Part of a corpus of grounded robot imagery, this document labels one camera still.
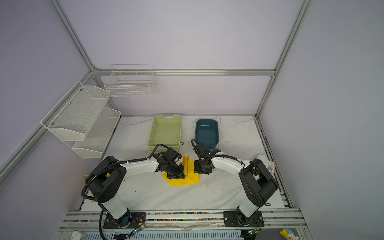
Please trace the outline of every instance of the marble tabletop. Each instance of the marble tabletop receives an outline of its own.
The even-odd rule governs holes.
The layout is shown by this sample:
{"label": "marble tabletop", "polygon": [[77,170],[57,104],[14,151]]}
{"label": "marble tabletop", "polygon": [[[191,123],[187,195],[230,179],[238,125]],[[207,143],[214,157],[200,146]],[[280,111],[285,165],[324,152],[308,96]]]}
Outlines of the marble tabletop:
{"label": "marble tabletop", "polygon": [[[196,121],[202,118],[218,122],[217,149],[238,159],[253,160],[266,156],[253,116],[182,116],[180,153],[197,159],[190,143],[195,136]],[[106,150],[105,156],[119,160],[147,157],[153,116],[122,117]],[[221,169],[200,175],[200,182],[188,186],[171,186],[163,172],[144,173],[124,180],[118,194],[130,210],[235,209],[244,200],[240,178]],[[268,200],[270,207],[284,208],[279,191]],[[100,207],[85,200],[81,211],[97,211]]]}

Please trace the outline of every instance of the blue container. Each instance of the blue container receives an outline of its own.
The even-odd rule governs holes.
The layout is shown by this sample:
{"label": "blue container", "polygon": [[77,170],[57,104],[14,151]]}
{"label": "blue container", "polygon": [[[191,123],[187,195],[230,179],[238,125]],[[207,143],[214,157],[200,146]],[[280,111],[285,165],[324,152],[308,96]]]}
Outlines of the blue container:
{"label": "blue container", "polygon": [[215,149],[218,144],[218,124],[213,119],[199,119],[196,122],[195,139],[208,149]]}

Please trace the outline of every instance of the green basket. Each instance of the green basket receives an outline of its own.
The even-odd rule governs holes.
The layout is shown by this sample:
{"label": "green basket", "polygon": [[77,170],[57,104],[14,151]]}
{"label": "green basket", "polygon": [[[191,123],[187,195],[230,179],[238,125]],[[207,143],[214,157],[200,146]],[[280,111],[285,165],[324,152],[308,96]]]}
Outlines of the green basket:
{"label": "green basket", "polygon": [[[177,152],[180,150],[181,138],[181,115],[180,114],[159,114],[155,115],[152,123],[151,136],[149,137],[148,147],[153,150],[159,143],[167,145]],[[164,151],[165,148],[159,146],[157,152]]]}

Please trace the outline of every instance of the white wire basket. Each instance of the white wire basket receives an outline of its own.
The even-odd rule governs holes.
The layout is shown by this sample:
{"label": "white wire basket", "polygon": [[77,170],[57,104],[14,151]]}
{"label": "white wire basket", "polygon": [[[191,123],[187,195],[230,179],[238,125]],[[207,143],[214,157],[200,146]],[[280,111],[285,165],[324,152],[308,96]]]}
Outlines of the white wire basket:
{"label": "white wire basket", "polygon": [[121,112],[103,108],[84,141],[75,142],[72,149],[82,158],[101,158],[119,121]]}
{"label": "white wire basket", "polygon": [[153,65],[111,65],[104,87],[112,97],[151,96],[156,85]]}
{"label": "white wire basket", "polygon": [[84,141],[109,99],[107,90],[78,84],[79,89],[53,120],[46,123],[46,116],[40,122],[62,141]]}

